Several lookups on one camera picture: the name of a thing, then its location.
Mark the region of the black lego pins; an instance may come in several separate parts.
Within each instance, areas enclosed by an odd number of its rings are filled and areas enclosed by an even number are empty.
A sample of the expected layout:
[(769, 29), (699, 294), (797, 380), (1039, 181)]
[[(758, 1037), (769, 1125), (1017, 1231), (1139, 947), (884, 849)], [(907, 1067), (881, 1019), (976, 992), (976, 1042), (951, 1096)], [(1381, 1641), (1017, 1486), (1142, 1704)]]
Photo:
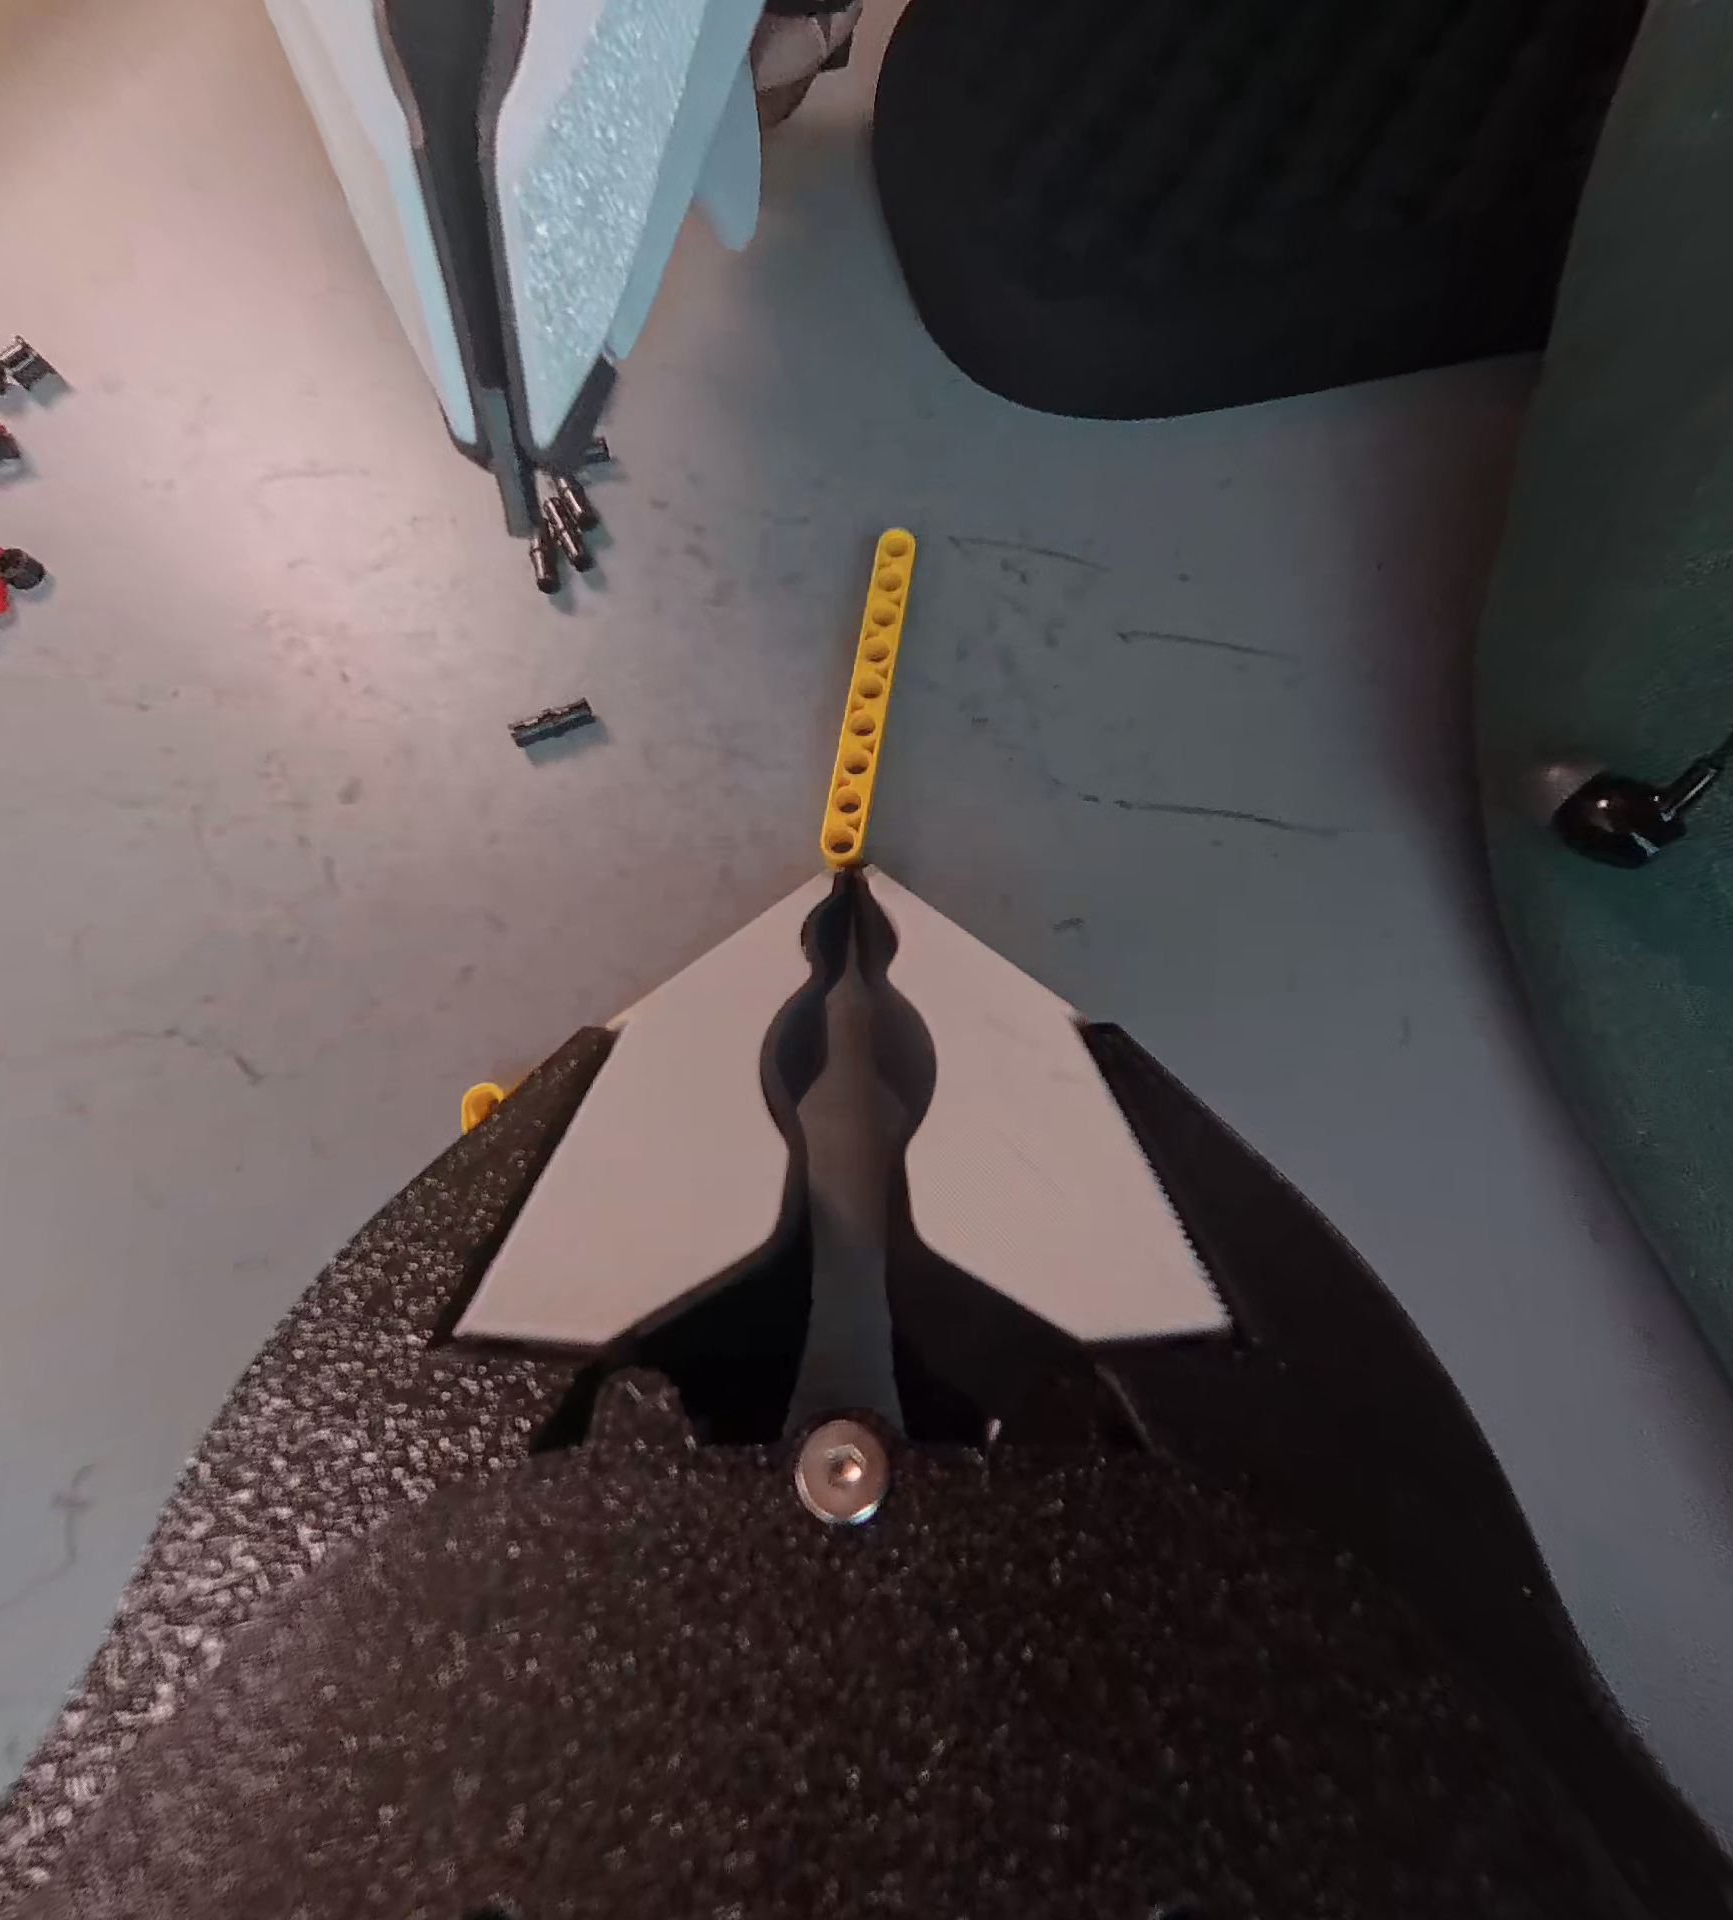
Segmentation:
[[(562, 473), (562, 464), (535, 473), (535, 524), (525, 533), (535, 596), (562, 596), (565, 573), (597, 573), (602, 514), (581, 483), (592, 464), (611, 464), (606, 438), (592, 438), (592, 450), (572, 473)], [(528, 716), (514, 716), (507, 738), (528, 756), (528, 747), (562, 742), (592, 722), (597, 722), (592, 703), (562, 703)]]

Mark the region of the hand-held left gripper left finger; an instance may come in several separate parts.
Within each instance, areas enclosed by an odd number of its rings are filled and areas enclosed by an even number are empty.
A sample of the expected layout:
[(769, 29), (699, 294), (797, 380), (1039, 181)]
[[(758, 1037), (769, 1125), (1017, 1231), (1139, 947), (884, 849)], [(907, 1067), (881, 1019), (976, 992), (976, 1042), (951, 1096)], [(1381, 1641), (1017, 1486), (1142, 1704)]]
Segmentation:
[(801, 1099), (847, 968), (857, 882), (816, 880), (606, 1025), (606, 1054), (454, 1318), (572, 1359), (541, 1444), (611, 1370), (660, 1370), (699, 1444), (785, 1437), (816, 1304)]

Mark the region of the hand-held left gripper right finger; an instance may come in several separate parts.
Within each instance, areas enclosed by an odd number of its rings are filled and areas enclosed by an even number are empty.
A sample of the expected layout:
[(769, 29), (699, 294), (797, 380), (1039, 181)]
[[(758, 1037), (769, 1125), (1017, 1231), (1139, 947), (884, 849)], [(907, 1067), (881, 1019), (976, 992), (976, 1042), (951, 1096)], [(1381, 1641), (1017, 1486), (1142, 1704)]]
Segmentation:
[(1122, 1347), (1230, 1335), (1085, 1012), (907, 882), (858, 873), (870, 1057), (904, 1105), (884, 1306), (915, 1444), (1059, 1444)]

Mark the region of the black bumpy cushion pad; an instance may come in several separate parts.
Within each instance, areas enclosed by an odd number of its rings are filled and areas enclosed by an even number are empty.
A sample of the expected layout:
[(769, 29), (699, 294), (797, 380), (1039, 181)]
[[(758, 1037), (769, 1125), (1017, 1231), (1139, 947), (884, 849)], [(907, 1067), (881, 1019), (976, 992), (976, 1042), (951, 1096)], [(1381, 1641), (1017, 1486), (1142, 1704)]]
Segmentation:
[(1641, 0), (915, 0), (904, 289), (976, 387), (1191, 420), (1537, 351)]

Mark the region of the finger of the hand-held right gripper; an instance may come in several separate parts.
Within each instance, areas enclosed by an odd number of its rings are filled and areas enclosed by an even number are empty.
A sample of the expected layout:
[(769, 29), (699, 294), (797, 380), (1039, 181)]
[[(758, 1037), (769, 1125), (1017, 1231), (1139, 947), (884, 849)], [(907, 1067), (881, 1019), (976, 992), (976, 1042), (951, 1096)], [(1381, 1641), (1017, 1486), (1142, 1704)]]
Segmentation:
[(507, 473), (514, 405), (481, 181), (494, 6), (270, 0), (268, 9), (450, 439)]
[(519, 450), (565, 461), (637, 350), (683, 220), (758, 224), (758, 0), (541, 0), (488, 118)]

